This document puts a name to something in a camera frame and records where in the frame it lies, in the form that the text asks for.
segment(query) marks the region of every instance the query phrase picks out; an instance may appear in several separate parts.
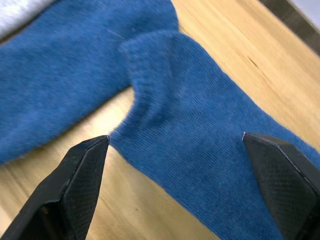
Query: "knit fabric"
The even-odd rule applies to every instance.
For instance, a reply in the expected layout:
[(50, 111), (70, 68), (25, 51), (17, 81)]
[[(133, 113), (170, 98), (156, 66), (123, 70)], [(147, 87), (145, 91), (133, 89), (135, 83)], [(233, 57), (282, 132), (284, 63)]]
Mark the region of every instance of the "knit fabric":
[(55, 0), (1, 0), (0, 40), (27, 24)]
[(133, 107), (111, 145), (221, 239), (282, 239), (259, 193), (243, 132), (319, 154), (279, 125), (189, 37), (145, 34), (121, 46)]
[(164, 29), (178, 30), (170, 0), (60, 0), (2, 45), (0, 164), (128, 87), (120, 44)]

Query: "wooden table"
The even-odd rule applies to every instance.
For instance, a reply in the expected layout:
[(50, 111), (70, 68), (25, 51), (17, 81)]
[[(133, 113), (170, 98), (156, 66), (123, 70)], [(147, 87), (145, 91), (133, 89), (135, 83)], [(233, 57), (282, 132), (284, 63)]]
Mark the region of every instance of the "wooden table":
[[(172, 0), (181, 31), (198, 41), (268, 114), (320, 151), (320, 59), (257, 0)], [(110, 133), (127, 114), (129, 88), (50, 143), (0, 167), (0, 235), (67, 150)], [(216, 236), (109, 148), (87, 239)]]

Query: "blue sock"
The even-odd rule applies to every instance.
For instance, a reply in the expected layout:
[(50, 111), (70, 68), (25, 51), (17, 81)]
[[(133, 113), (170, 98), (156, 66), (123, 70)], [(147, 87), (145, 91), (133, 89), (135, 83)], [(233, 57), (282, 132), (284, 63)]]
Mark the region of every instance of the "blue sock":
[(244, 131), (319, 154), (275, 122), (189, 37), (145, 34), (121, 46), (135, 100), (111, 144), (222, 239), (282, 239), (259, 194)]
[(0, 164), (51, 140), (128, 87), (119, 45), (166, 29), (178, 30), (170, 0), (60, 0), (4, 43)]

